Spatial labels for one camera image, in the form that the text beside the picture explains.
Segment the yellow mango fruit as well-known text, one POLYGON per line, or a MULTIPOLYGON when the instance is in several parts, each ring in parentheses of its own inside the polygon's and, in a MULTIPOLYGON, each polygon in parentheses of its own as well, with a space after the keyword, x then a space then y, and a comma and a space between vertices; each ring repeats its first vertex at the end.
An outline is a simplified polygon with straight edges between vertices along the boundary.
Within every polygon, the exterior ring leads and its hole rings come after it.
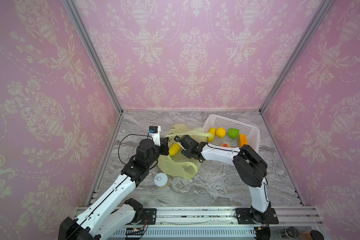
POLYGON ((169 148, 169 156, 174 156, 183 150, 182 146, 176 142, 169 148))

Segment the yellow-green plastic bag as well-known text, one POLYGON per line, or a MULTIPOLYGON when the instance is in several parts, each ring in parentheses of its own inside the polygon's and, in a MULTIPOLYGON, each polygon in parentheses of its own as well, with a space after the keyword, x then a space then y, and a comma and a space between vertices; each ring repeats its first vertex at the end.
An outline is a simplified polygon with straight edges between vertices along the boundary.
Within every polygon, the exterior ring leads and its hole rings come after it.
MULTIPOLYGON (((174 141, 175 136, 182 137, 184 135, 189 135, 200 143, 206 142, 211 134, 205 133, 201 127, 190 129, 185 124, 175 124, 166 135, 169 138, 169 148, 176 143, 174 141)), ((188 159, 181 152, 172 157, 161 155, 158 161, 159 168, 163 173, 171 177, 181 177, 185 180, 192 179, 198 173, 201 165, 198 160, 188 159)))

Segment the yellow banana fruit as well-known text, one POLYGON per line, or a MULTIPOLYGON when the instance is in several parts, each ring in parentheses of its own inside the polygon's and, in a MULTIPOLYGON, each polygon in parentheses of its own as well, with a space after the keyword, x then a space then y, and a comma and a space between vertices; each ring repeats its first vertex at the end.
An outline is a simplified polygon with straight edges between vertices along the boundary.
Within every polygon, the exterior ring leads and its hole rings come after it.
POLYGON ((211 134, 211 135, 208 137, 208 142, 212 142, 216 136, 216 128, 210 128, 209 134, 211 134))

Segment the yellow lemon fruit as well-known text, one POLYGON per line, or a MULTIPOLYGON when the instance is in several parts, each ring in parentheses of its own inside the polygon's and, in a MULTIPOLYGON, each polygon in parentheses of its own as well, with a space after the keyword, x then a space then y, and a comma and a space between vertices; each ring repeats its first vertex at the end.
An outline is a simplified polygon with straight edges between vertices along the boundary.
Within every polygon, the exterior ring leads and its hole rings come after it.
POLYGON ((216 136, 218 138, 224 138, 226 136, 226 130, 224 128, 218 128, 216 130, 216 136))

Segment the green fruit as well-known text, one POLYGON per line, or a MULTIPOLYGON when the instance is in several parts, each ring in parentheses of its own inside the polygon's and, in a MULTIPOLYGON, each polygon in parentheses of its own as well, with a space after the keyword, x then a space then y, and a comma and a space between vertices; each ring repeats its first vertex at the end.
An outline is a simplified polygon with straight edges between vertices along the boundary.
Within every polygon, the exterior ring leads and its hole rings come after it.
POLYGON ((232 139, 236 139, 240 134, 240 131, 238 129, 233 129, 233 128, 230 128, 228 131, 227 131, 227 136, 232 138, 232 139))

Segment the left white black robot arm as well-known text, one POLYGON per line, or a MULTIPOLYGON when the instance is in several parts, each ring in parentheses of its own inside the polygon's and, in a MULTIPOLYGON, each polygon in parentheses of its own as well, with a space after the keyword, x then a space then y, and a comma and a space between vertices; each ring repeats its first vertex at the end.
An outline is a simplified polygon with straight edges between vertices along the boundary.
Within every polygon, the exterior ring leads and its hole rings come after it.
POLYGON ((145 138, 108 190, 75 219, 60 225, 60 240, 106 240, 127 224, 145 224, 143 205, 126 196, 147 177, 159 156, 169 154, 168 138, 145 138))

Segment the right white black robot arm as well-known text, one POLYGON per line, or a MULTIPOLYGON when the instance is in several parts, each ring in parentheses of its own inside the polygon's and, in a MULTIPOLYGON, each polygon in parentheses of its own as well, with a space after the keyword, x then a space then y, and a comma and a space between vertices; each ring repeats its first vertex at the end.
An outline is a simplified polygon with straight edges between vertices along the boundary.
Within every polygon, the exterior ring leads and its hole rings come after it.
POLYGON ((175 136, 175 142, 180 146, 182 155, 189 159, 234 166, 241 180, 249 186, 252 219, 256 223, 269 224, 268 214, 271 213, 272 204, 267 193, 268 165, 251 146, 217 147, 208 142, 197 142, 189 135, 175 136))

